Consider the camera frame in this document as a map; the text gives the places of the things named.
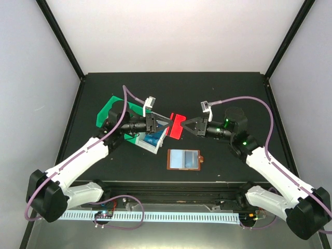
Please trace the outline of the red credit card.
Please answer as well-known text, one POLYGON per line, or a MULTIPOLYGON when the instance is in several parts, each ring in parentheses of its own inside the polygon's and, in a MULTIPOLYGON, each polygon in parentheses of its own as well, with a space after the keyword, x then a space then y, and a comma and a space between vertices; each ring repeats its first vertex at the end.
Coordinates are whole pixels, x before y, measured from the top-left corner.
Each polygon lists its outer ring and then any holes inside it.
POLYGON ((173 125, 167 128, 167 136, 172 139, 179 140, 182 135, 183 127, 181 123, 186 121, 186 116, 171 113, 170 119, 173 121, 173 125))

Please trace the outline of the brown leather card holder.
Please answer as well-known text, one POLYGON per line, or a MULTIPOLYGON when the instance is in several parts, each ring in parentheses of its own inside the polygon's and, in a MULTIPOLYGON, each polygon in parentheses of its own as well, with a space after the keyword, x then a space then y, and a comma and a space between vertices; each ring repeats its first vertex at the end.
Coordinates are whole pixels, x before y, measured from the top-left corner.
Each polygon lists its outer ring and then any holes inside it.
POLYGON ((190 150, 190 149, 178 149, 183 150, 184 154, 184 168, 183 169, 171 169, 170 168, 170 151, 168 150, 167 157, 167 169, 168 170, 181 170, 181 171, 200 171, 201 164, 204 162, 204 157, 200 154, 199 150, 190 150))

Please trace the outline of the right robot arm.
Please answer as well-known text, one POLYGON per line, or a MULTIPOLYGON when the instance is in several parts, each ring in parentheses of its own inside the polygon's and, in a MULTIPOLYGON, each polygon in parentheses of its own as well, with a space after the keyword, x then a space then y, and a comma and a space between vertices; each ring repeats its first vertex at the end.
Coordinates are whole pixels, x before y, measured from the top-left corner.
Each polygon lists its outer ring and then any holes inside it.
POLYGON ((233 155, 262 175, 278 193, 255 185, 236 195, 237 206, 262 208, 284 220, 299 238, 307 240, 331 221, 330 194, 290 172, 247 132, 247 117, 238 107, 226 109, 223 122, 197 117, 181 127, 198 137, 226 140, 233 155))

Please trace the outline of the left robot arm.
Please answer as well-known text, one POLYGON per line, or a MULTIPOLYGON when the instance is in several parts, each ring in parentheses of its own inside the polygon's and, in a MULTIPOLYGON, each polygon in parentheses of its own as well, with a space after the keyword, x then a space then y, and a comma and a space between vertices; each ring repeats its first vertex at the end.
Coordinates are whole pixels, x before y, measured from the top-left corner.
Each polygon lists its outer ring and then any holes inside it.
POLYGON ((50 223, 82 204, 108 206, 112 195, 102 181, 76 187, 72 183, 124 141, 156 154, 172 124, 171 119, 151 111, 150 105, 139 107, 112 97, 97 115, 98 130, 82 148, 54 167, 30 175, 26 209, 33 209, 50 223))

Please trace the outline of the blue cards stack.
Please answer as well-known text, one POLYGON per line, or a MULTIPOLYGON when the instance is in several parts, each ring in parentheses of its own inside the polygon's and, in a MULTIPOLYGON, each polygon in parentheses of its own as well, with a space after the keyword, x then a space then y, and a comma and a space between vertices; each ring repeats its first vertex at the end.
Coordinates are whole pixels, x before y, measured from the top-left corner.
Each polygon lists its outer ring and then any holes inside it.
POLYGON ((161 133, 151 133, 151 134, 146 134, 144 137, 144 142, 156 147, 162 134, 161 133))

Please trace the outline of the white storage bin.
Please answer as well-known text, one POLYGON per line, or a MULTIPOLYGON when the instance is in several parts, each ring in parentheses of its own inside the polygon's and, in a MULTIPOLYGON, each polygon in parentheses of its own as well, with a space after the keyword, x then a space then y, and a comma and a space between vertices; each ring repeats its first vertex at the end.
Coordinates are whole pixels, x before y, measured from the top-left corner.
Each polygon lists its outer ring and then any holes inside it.
POLYGON ((135 145, 153 154, 157 154, 158 149, 162 147, 163 140, 166 136, 166 129, 157 133, 140 133, 135 140, 135 145))

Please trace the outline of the green double storage bin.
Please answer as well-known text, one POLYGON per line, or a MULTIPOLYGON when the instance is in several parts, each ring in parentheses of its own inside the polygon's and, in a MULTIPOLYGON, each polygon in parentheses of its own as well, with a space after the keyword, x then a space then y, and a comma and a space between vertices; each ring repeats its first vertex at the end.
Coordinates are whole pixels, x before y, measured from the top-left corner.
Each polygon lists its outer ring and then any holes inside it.
POLYGON ((97 114, 96 137, 104 145, 122 143, 125 136, 135 138, 139 133, 146 132, 145 117, 132 108, 131 103, 116 96, 105 104, 97 114))

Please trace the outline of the black frame post right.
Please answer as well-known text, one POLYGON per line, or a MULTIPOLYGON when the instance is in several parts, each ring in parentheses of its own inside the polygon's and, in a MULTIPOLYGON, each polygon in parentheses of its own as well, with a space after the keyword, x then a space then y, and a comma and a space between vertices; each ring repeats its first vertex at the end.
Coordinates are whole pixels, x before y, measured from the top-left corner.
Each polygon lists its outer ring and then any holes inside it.
POLYGON ((315 0, 305 0, 303 1, 299 11, 297 12, 292 24, 290 25, 285 37, 283 38, 277 52, 275 53, 267 71, 264 76, 266 79, 270 79, 273 73, 275 72, 277 66, 281 62, 283 56, 285 55, 287 49, 289 48, 291 42, 296 36, 298 30, 306 19, 308 13, 310 12, 312 6, 314 5, 315 0))

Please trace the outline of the black frame post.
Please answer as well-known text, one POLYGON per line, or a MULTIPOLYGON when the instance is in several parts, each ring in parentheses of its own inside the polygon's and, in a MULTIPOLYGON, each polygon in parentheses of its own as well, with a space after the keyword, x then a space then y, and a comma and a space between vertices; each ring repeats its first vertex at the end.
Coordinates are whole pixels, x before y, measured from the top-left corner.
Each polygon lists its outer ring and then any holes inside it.
POLYGON ((285 55, 287 49, 289 48, 291 42, 296 36, 298 30, 306 19, 308 13, 310 12, 312 6, 314 5, 315 0, 305 0, 303 1, 299 11, 297 12, 292 24, 290 25, 285 37, 283 38, 277 52, 275 53, 267 71, 264 76, 266 79, 270 79, 273 73, 275 72, 277 66, 281 62, 283 56, 285 55))
POLYGON ((65 55, 67 56, 72 68, 74 69, 76 75, 80 80, 85 78, 85 74, 83 73, 62 29, 60 28, 50 6, 48 5, 46 0, 36 0, 37 5, 42 11, 46 21, 48 22, 50 28, 52 29, 55 37, 57 38, 60 46, 62 47, 65 55))

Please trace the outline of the black frame post left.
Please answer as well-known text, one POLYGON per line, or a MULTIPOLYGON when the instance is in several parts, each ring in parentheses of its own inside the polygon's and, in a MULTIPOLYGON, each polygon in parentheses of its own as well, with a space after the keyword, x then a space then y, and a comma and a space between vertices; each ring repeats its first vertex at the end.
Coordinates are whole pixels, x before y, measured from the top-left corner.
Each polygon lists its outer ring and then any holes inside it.
POLYGON ((72 68, 74 69, 76 75, 80 80, 85 78, 85 74, 83 73, 62 29, 60 28, 50 6, 48 5, 46 0, 36 0, 37 5, 42 11, 46 21, 48 22, 50 28, 52 29, 55 37, 57 38, 60 46, 62 47, 65 55, 67 56, 72 68))

